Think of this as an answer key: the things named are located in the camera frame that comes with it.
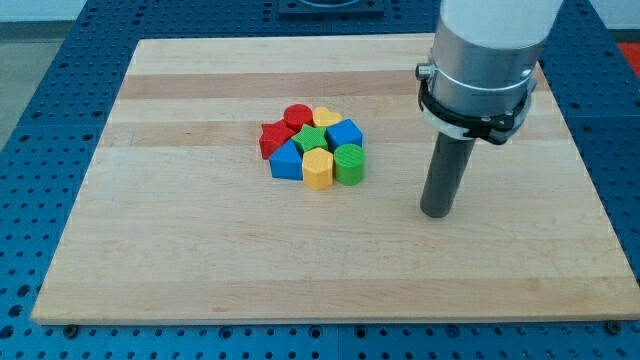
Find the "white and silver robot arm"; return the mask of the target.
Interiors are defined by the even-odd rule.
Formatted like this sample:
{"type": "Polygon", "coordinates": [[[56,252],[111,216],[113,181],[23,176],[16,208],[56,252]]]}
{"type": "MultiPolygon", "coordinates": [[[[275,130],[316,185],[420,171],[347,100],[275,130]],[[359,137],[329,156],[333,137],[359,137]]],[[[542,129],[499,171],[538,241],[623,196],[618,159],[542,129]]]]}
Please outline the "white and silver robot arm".
{"type": "Polygon", "coordinates": [[[504,144],[524,123],[534,70],[561,0],[443,0],[416,65],[427,122],[455,140],[504,144]]]}

